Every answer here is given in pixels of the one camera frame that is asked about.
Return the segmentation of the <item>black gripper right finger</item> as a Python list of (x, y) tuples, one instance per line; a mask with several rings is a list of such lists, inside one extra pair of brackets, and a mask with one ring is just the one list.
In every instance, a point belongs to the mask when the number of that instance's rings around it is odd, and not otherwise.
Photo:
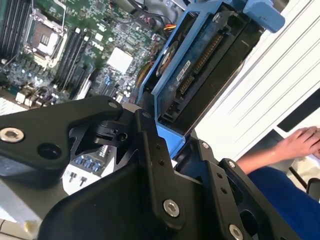
[(192, 155), (186, 175), (202, 182), (204, 205), (218, 240), (297, 240), (299, 236), (232, 160), (218, 162), (195, 131), (187, 144)]

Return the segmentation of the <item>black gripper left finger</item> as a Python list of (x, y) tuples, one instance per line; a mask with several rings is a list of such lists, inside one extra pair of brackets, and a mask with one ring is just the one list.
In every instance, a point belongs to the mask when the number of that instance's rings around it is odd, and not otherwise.
[(153, 109), (130, 111), (108, 96), (96, 96), (3, 115), (0, 206), (19, 224), (40, 228), (50, 210), (70, 196), (62, 183), (70, 162), (103, 145), (116, 149), (113, 172), (153, 161), (172, 167), (153, 114)]

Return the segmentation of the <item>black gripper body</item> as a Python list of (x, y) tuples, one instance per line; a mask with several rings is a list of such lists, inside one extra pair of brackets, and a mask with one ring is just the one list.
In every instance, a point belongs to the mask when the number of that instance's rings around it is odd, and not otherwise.
[(186, 166), (130, 163), (58, 202), (40, 240), (217, 240), (202, 181)]

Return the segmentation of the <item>person's hand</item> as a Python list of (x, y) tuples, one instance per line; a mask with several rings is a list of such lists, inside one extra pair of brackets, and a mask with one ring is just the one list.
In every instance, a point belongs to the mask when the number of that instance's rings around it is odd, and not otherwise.
[(320, 129), (316, 126), (300, 128), (274, 147), (280, 160), (306, 157), (319, 151)]

